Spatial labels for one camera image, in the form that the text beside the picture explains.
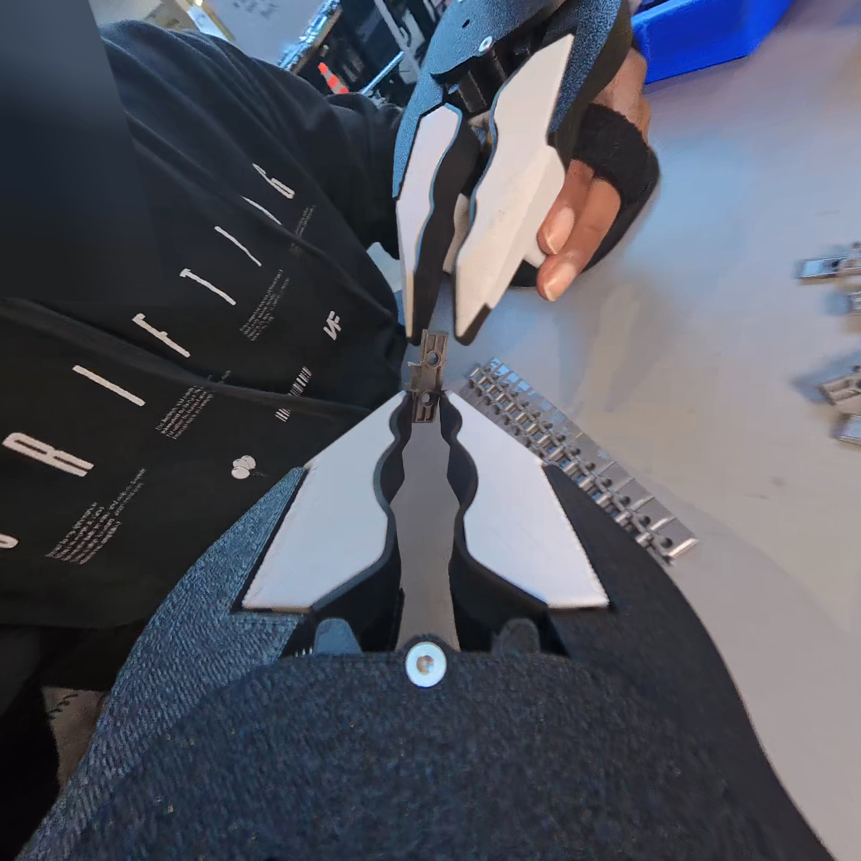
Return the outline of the grey plastic track link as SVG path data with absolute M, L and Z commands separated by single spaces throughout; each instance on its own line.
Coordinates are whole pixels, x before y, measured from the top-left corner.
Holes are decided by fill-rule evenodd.
M 407 364 L 406 391 L 412 399 L 412 422 L 429 424 L 436 420 L 444 391 L 448 335 L 439 330 L 423 330 L 418 360 Z

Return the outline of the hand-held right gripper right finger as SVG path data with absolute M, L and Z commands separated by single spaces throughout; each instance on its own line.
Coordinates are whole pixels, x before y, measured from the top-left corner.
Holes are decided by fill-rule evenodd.
M 457 393 L 440 401 L 440 431 L 466 561 L 548 609 L 607 608 L 539 456 Z

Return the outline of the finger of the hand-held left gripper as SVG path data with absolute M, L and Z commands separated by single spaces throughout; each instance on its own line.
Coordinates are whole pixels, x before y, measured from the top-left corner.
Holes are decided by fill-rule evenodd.
M 454 327 L 468 345 L 521 264 L 546 255 L 537 232 L 561 191 L 566 168 L 548 130 L 574 36 L 535 52 L 502 85 L 489 113 L 491 153 L 470 201 L 470 225 L 455 261 Z
M 421 118 L 396 202 L 403 276 L 404 328 L 418 344 L 431 321 L 455 236 L 455 207 L 463 165 L 455 153 L 462 113 L 443 105 Z

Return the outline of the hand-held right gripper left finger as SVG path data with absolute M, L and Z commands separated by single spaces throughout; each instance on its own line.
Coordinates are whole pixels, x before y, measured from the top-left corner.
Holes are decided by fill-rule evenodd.
M 312 611 L 393 559 L 412 398 L 394 395 L 312 458 L 257 565 L 244 610 Z

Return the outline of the pile of grey track links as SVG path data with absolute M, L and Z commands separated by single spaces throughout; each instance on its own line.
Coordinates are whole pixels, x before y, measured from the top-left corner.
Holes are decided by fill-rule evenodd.
M 793 276 L 800 283 L 833 283 L 835 299 L 842 313 L 854 323 L 860 321 L 860 242 L 857 240 L 824 257 L 811 257 L 796 263 Z M 860 449 L 860 366 L 816 385 L 817 392 L 835 410 L 834 439 Z

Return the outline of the person's black hooded sweater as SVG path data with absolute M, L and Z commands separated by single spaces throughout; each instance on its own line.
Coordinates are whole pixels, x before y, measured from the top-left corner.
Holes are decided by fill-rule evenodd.
M 193 562 L 400 388 L 393 291 L 333 201 L 327 99 L 222 39 L 98 34 L 135 167 L 4 146 L 2 711 L 98 690 Z

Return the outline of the blue plastic bin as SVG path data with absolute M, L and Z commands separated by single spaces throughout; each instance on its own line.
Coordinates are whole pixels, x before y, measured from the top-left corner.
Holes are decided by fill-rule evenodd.
M 641 2 L 632 17 L 647 83 L 748 57 L 791 1 Z

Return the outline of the person's left hand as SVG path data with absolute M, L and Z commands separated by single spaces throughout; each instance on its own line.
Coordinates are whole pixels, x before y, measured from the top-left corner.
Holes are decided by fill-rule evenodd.
M 561 192 L 537 233 L 546 258 L 536 289 L 545 300 L 557 300 L 607 256 L 657 187 L 659 162 L 648 140 L 651 107 L 643 95 L 647 70 L 640 51 L 630 48 L 584 114 Z

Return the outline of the grey desk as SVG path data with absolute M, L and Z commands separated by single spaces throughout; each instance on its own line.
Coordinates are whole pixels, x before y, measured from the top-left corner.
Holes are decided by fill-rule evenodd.
M 695 534 L 671 575 L 796 804 L 859 859 L 859 450 L 816 399 L 859 318 L 794 277 L 859 241 L 859 2 L 797 2 L 752 57 L 650 98 L 635 235 L 554 304 L 512 292 L 448 377 L 502 359 Z

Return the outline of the person's left forearm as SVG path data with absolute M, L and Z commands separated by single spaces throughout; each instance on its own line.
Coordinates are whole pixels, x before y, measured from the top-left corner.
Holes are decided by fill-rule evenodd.
M 330 96 L 338 165 L 329 187 L 333 201 L 369 248 L 379 244 L 400 258 L 393 191 L 393 157 L 403 111 L 359 93 Z

